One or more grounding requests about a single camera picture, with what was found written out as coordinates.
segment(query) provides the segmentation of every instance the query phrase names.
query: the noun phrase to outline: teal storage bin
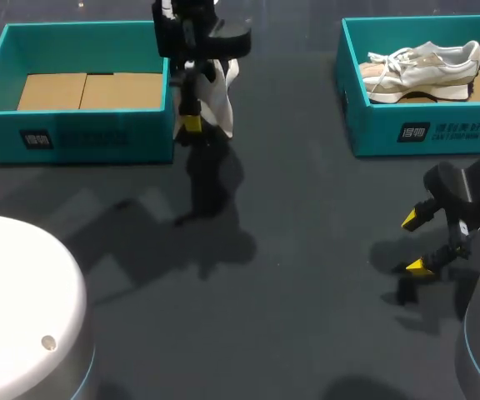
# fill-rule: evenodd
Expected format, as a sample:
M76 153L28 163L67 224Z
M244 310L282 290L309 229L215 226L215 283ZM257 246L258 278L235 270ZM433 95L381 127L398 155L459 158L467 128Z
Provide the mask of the teal storage bin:
M357 156L480 153L480 102L372 104L359 72L368 52L389 55L431 41L480 43L480 15L345 18L336 82L352 150ZM403 132L419 132L410 141Z
M27 76L36 73L161 73L161 105L17 111ZM153 22L8 24L0 38L0 163L170 163L168 80Z

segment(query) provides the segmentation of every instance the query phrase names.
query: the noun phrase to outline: white shoe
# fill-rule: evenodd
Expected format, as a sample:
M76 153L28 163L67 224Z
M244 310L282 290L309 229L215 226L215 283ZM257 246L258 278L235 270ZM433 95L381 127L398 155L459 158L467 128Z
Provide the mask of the white shoe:
M480 46L439 47L427 42L405 47L389 56L370 52L360 64L367 96L374 102L396 103L409 93L426 93L445 100L468 100L469 84L478 74Z

